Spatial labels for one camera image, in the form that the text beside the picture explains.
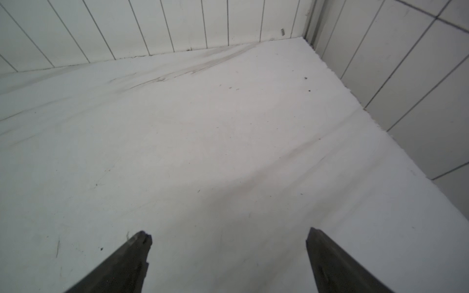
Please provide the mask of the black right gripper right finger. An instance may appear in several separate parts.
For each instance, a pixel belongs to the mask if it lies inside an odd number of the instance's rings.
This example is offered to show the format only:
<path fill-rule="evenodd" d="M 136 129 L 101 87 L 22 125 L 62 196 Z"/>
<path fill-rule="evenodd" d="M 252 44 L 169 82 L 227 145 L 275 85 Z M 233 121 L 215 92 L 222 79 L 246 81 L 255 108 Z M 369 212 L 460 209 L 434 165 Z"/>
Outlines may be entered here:
<path fill-rule="evenodd" d="M 322 230 L 310 228 L 306 248 L 318 292 L 392 292 Z"/>

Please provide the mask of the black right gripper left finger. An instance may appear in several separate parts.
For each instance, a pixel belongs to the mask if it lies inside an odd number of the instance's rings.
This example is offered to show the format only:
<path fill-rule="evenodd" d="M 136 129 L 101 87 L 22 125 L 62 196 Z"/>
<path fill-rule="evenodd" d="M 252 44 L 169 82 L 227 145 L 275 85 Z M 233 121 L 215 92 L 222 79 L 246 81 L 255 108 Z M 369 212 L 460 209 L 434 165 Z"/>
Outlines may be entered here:
<path fill-rule="evenodd" d="M 91 273 L 69 288 L 69 293 L 140 293 L 147 275 L 152 237 L 136 233 Z"/>

